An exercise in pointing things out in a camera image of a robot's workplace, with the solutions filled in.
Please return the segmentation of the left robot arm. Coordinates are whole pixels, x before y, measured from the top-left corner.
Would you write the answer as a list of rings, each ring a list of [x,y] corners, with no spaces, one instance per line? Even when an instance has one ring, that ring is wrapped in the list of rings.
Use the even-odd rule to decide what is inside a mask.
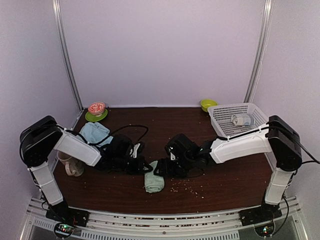
[[[117,130],[102,140],[91,143],[84,136],[57,124],[47,115],[26,128],[19,137],[19,154],[31,172],[53,215],[61,222],[72,218],[55,177],[48,166],[48,156],[59,151],[98,170],[119,169],[128,175],[143,175],[153,170],[141,155],[144,143],[133,141]]]

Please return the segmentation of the mint green panda towel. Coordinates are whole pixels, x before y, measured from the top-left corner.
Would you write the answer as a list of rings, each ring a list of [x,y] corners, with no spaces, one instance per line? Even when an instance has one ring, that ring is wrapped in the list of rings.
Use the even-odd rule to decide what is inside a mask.
[[[144,188],[147,193],[158,193],[165,187],[165,180],[163,176],[158,176],[154,174],[154,170],[158,164],[158,161],[153,161],[150,163],[153,170],[144,174]]]

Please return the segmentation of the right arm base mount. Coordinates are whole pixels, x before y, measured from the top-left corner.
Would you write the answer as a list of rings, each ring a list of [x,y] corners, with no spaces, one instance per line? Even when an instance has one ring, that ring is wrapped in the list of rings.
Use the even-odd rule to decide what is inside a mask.
[[[280,204],[267,204],[264,200],[260,206],[239,212],[242,226],[253,225],[255,233],[262,238],[271,237],[276,231],[275,218],[282,216]]]

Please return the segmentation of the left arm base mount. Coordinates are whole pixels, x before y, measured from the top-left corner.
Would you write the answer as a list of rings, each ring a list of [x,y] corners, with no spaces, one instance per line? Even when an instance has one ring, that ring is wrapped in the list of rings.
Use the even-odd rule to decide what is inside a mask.
[[[53,233],[59,239],[69,238],[77,227],[86,227],[90,213],[86,210],[69,207],[67,201],[63,198],[62,202],[52,205],[43,193],[47,210],[45,217],[56,221],[53,227]]]

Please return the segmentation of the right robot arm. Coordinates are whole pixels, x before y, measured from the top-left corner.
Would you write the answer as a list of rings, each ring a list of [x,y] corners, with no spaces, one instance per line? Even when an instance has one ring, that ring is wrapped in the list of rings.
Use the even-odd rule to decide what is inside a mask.
[[[203,170],[208,164],[223,164],[240,157],[272,153],[276,166],[265,190],[259,220],[268,220],[278,209],[293,174],[302,166],[300,136],[277,115],[256,129],[236,136],[217,136],[197,145],[185,134],[174,136],[164,147],[168,157],[158,160],[153,173],[157,176],[185,178],[190,170]]]

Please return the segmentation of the light blue towel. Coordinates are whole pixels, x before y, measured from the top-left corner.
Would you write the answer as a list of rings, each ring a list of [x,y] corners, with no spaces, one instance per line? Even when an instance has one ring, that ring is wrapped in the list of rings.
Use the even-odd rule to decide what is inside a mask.
[[[99,122],[87,122],[82,129],[80,134],[85,138],[89,143],[99,143],[97,146],[101,147],[105,144],[110,144],[113,140],[113,136],[109,136],[111,131],[100,124]]]

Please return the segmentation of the white perforated plastic basket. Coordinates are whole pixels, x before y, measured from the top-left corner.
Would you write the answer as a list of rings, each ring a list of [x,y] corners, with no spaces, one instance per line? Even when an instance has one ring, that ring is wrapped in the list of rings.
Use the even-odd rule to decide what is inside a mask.
[[[210,106],[211,125],[221,137],[232,137],[265,125],[269,118],[253,103]]]

